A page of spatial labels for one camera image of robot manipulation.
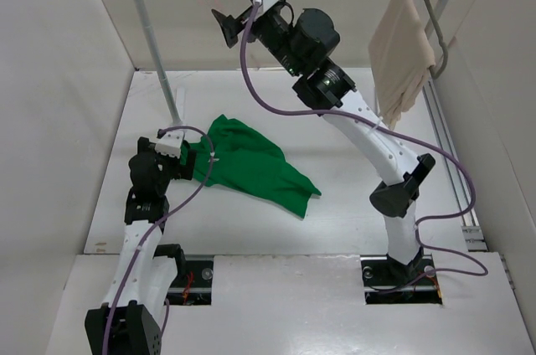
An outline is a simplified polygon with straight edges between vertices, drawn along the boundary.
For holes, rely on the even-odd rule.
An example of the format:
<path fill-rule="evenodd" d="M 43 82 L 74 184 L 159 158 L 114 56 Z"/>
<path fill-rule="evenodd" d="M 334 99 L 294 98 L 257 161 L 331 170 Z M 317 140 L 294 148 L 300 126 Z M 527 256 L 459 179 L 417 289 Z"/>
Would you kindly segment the green t shirt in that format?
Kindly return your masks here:
<path fill-rule="evenodd" d="M 304 218 L 310 198 L 321 191 L 287 162 L 284 152 L 244 122 L 220 115 L 200 141 L 193 177 L 275 203 Z"/>

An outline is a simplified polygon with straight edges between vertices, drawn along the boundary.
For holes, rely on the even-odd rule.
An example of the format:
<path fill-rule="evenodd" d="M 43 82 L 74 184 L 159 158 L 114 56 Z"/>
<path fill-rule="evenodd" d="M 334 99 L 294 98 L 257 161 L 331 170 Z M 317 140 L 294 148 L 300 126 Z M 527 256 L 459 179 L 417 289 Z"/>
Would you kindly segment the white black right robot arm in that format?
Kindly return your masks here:
<path fill-rule="evenodd" d="M 334 125 L 361 151 L 381 182 L 369 201 L 383 215 L 388 236 L 387 272 L 405 283 L 422 266 L 423 249 L 415 237 L 419 187 L 436 164 L 430 154 L 418 155 L 402 141 L 383 133 L 384 123 L 357 91 L 354 81 L 330 59 L 340 42 L 333 21 L 322 10 L 306 8 L 287 22 L 281 16 L 286 0 L 260 13 L 260 0 L 239 17 L 214 10 L 228 47 L 240 46 L 240 67 L 246 70 L 245 48 L 259 41 L 294 78 L 292 89 L 306 114 Z"/>

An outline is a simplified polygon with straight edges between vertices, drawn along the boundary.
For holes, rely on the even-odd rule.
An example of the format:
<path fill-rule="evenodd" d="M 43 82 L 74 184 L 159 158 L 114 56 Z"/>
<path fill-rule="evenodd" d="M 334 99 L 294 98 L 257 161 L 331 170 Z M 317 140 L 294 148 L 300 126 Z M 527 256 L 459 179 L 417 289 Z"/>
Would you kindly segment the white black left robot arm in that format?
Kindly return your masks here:
<path fill-rule="evenodd" d="M 162 244 L 166 196 L 173 179 L 191 179 L 196 153 L 181 131 L 141 137 L 128 162 L 124 237 L 116 272 L 101 305 L 87 311 L 94 354 L 159 354 L 168 289 L 186 277 L 179 244 Z"/>

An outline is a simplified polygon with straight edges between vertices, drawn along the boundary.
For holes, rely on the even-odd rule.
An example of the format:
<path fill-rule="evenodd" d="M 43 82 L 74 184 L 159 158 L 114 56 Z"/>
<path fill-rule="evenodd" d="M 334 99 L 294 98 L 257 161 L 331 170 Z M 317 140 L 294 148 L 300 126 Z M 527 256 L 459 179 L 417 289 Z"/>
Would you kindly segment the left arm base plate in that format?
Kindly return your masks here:
<path fill-rule="evenodd" d="M 212 302 L 214 257 L 187 255 L 167 292 L 171 306 L 209 306 Z"/>

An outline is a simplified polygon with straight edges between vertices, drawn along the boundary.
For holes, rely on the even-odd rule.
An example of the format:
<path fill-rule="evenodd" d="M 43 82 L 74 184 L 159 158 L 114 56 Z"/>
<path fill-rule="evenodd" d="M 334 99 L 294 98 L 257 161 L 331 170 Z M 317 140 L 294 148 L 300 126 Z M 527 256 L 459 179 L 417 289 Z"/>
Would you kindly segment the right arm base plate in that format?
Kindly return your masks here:
<path fill-rule="evenodd" d="M 387 255 L 360 258 L 364 298 L 367 305 L 441 305 L 436 277 L 425 271 L 434 268 L 430 255 L 409 265 L 401 265 Z"/>

